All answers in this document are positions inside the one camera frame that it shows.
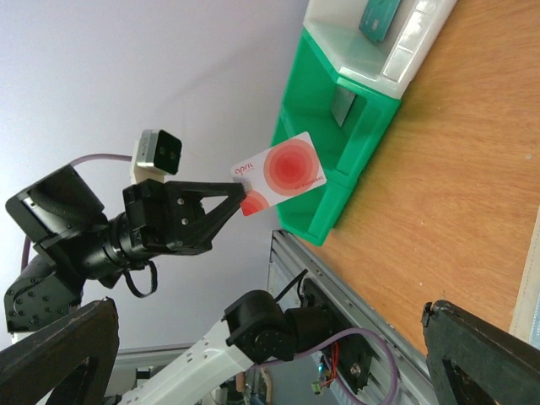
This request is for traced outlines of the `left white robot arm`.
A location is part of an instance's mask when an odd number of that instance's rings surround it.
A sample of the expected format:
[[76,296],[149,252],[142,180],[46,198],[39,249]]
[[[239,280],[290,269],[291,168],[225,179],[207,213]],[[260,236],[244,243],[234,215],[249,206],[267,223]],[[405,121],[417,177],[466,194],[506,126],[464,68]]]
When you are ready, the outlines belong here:
[[146,180],[124,189],[108,218],[71,165],[2,191],[3,247],[22,237],[34,251],[1,276],[1,330],[22,334],[1,357],[2,403],[98,404],[122,345],[194,339],[125,404],[193,404],[255,365],[326,347],[322,309],[283,310],[262,289],[209,309],[247,260],[240,247],[204,258],[244,196],[234,182]]

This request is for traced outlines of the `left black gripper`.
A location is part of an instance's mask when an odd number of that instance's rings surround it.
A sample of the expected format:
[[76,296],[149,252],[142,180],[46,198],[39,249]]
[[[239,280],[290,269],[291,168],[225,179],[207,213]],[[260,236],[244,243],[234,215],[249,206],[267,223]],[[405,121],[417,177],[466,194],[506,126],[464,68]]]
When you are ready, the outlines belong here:
[[[175,197],[165,243],[165,186]],[[212,249],[212,240],[240,209],[246,191],[237,182],[146,180],[122,192],[126,229],[121,247],[128,256],[158,256],[169,250],[195,256]],[[219,201],[206,212],[202,202]]]

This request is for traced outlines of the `white red dot card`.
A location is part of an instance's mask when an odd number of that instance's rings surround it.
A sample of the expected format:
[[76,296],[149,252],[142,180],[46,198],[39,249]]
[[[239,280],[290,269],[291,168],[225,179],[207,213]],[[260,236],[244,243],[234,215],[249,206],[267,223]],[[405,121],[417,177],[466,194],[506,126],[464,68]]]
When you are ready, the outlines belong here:
[[244,187],[240,204],[248,217],[298,197],[327,183],[326,175],[308,132],[246,159],[230,169],[235,182]]

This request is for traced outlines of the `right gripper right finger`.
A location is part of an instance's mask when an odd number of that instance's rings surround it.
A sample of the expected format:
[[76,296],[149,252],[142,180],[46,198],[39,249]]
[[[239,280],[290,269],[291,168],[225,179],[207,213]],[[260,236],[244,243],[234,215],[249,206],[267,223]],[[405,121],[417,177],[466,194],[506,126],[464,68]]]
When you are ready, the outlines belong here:
[[447,300],[422,315],[440,404],[538,404],[539,350]]

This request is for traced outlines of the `beige card holder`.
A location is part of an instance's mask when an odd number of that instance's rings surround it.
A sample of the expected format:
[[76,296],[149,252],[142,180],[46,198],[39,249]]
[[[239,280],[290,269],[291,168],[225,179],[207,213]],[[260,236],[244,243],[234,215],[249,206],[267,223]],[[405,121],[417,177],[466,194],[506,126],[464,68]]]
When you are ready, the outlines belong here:
[[526,256],[510,334],[539,349],[539,216]]

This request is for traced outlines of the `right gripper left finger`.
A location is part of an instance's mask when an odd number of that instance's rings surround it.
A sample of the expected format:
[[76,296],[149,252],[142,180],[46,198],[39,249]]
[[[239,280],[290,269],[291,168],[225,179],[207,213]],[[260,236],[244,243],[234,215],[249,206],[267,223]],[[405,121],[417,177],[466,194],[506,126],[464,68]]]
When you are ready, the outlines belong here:
[[1,403],[100,404],[119,347],[114,300],[95,300],[1,352]]

